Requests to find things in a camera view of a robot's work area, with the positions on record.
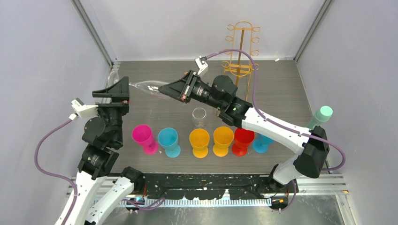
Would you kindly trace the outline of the red plastic wine glass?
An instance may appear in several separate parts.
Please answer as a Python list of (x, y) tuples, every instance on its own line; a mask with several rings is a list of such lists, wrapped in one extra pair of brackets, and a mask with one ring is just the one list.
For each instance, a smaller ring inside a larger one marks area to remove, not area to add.
[(243, 128), (237, 128), (234, 133), (234, 143), (232, 145), (232, 153), (238, 157), (247, 154), (249, 146), (255, 139), (255, 133)]

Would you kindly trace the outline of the pink plastic wine glass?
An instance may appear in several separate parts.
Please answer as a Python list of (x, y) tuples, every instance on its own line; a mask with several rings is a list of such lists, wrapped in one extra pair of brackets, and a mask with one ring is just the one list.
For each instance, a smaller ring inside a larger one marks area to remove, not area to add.
[(158, 143), (155, 141), (150, 126), (142, 124), (136, 126), (132, 131), (132, 139), (142, 147), (145, 154), (153, 155), (158, 152)]

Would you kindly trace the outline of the clear wine glass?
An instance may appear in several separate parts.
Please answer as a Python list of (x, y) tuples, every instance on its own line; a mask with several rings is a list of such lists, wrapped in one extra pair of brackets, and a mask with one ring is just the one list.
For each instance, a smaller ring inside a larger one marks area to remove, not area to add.
[[(120, 80), (118, 72), (112, 70), (107, 78), (108, 86), (111, 86), (117, 83)], [(159, 87), (168, 84), (167, 82), (156, 81), (156, 80), (148, 80), (142, 82), (129, 82), (129, 86), (134, 87), (138, 90), (141, 90), (151, 96), (160, 98), (160, 99), (171, 99), (171, 97), (162, 94), (159, 92)]]
[(202, 107), (197, 107), (192, 111), (192, 122), (196, 128), (204, 128), (206, 125), (207, 112)]

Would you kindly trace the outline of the yellow wine glass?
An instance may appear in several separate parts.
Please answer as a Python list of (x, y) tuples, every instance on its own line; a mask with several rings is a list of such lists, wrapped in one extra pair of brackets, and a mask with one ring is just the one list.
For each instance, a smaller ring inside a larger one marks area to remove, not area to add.
[(192, 146), (192, 153), (197, 158), (204, 158), (208, 154), (210, 141), (209, 133), (201, 128), (197, 128), (190, 133), (189, 141)]
[(234, 140), (234, 133), (229, 127), (218, 127), (213, 133), (213, 153), (218, 157), (224, 157), (229, 152), (229, 147)]

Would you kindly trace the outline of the blue wine glass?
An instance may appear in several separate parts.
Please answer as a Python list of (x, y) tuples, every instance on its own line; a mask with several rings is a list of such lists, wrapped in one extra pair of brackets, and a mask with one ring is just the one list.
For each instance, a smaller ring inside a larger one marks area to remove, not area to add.
[(178, 133), (174, 128), (167, 127), (162, 129), (158, 134), (158, 142), (169, 158), (176, 158), (180, 155), (181, 148), (178, 143)]
[(257, 134), (256, 138), (254, 139), (253, 143), (252, 143), (252, 147), (253, 149), (257, 152), (257, 153), (266, 153), (269, 146), (274, 142), (273, 139), (261, 135), (261, 134)]

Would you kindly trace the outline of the clear wine glass front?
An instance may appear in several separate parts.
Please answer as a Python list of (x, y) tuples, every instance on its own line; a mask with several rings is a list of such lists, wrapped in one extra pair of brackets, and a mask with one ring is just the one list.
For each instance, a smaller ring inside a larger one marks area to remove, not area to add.
[(206, 125), (207, 112), (202, 107), (197, 107), (192, 111), (192, 122), (196, 128), (204, 128)]

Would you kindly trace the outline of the yellow wine glass front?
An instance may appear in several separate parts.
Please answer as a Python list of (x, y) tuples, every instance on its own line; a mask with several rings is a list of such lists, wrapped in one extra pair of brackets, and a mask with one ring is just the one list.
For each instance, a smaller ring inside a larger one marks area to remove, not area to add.
[(234, 133), (229, 127), (218, 127), (213, 133), (213, 153), (218, 157), (224, 157), (229, 152), (229, 147), (234, 140)]

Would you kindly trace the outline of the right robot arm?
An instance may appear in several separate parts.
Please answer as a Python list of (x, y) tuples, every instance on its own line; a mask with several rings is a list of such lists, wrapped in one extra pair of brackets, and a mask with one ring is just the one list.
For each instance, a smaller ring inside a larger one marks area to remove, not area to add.
[(320, 126), (310, 130), (295, 126), (265, 112), (236, 96), (238, 87), (225, 75), (217, 76), (211, 85), (190, 70), (181, 79), (158, 88), (161, 94), (189, 103), (192, 99), (220, 111), (219, 118), (229, 126), (264, 135), (294, 152), (295, 156), (271, 171), (268, 187), (281, 192), (286, 185), (300, 176), (318, 178), (323, 169), (329, 146), (326, 132)]

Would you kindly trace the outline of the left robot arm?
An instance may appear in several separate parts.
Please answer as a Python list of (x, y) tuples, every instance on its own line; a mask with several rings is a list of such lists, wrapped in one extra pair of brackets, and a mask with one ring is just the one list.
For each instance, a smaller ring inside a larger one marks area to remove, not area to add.
[(129, 194), (139, 194), (145, 186), (142, 172), (128, 166), (111, 189), (94, 204), (94, 198), (110, 174), (123, 146), (122, 117), (129, 112), (129, 78), (92, 92), (94, 98), (109, 98), (109, 103), (86, 105), (76, 98), (71, 102), (79, 118), (87, 118), (82, 140), (87, 143), (78, 164), (75, 185), (59, 216), (58, 225), (100, 225), (118, 203)]

